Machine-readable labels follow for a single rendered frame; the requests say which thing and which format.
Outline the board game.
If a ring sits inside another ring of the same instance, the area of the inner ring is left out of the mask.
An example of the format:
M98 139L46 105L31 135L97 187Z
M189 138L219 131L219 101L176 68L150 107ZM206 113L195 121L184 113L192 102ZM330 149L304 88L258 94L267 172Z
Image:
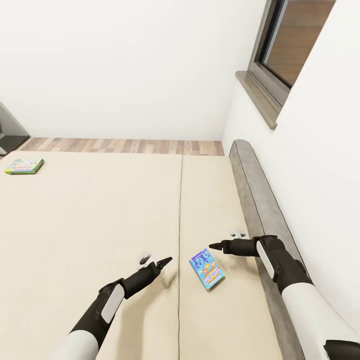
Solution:
M207 248L190 259L189 262L206 290L209 290L225 275Z
M44 162L43 158L16 159L4 172L6 174L35 174Z

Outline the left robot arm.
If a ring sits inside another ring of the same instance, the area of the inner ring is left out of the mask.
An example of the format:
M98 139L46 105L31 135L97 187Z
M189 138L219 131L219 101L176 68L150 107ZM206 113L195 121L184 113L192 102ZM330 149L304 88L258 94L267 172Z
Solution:
M151 251L142 252L136 260L136 273L98 291L96 300L48 360L96 360L123 299L128 300L151 284L173 259L170 256L147 265L150 257Z

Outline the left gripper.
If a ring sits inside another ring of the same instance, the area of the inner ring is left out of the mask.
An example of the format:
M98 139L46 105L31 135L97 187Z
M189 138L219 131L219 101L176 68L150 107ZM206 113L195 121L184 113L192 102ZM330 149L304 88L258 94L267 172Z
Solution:
M156 264L155 262L151 262L147 267L138 270L136 273L133 274L133 276L136 279L136 282L138 284L138 292L140 292L142 289L147 287L149 284L151 284L156 277L161 273L161 270L172 261L172 256L165 258L163 260L158 261Z

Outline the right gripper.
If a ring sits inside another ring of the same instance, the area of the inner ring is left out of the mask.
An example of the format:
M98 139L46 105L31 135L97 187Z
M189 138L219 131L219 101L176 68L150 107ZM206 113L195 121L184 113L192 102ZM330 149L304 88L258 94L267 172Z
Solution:
M244 242L245 240L242 239L234 239L234 240L225 239L222 240L221 242L210 244L209 247L211 249L218 251L222 251L223 249L224 254L248 257L244 249Z

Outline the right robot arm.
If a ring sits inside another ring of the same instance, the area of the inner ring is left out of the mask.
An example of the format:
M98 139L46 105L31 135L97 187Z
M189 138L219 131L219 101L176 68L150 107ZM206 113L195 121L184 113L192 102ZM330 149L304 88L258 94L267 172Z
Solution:
M360 360L360 335L337 313L277 235L246 236L233 228L225 239L210 244L224 254L261 257L283 298L305 360Z

